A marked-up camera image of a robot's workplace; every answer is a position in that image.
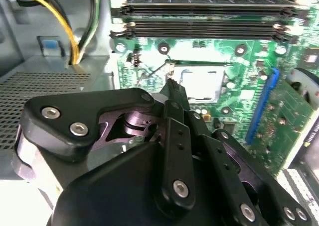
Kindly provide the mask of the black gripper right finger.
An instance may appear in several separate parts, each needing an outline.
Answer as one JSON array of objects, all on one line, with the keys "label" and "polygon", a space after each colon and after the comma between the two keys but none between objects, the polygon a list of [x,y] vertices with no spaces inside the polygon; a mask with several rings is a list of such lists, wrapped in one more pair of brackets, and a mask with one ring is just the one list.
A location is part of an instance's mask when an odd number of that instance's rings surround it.
[{"label": "black gripper right finger", "polygon": [[212,168],[221,191],[217,208],[227,226],[314,225],[307,210],[234,137],[222,129],[209,131],[178,83],[174,99],[184,109],[193,150]]}]

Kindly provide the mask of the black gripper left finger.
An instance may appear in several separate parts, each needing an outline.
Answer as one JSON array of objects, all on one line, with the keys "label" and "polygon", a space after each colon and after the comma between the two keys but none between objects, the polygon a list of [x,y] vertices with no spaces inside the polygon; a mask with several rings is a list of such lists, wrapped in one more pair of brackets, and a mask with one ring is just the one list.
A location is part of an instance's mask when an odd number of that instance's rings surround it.
[{"label": "black gripper left finger", "polygon": [[175,83],[169,79],[157,96],[130,88],[28,100],[21,117],[21,148],[33,146],[41,155],[28,166],[37,178],[56,180],[63,193],[81,176],[154,141],[164,106],[183,109],[174,99]]}]

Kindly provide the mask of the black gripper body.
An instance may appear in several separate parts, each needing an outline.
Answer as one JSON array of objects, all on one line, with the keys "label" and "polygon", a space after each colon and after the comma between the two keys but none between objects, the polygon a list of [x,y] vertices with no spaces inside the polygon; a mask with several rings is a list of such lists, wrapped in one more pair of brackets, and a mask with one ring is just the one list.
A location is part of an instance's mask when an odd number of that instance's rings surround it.
[{"label": "black gripper body", "polygon": [[72,182],[54,226],[223,226],[212,168],[192,147],[184,110],[164,106],[154,141]]}]

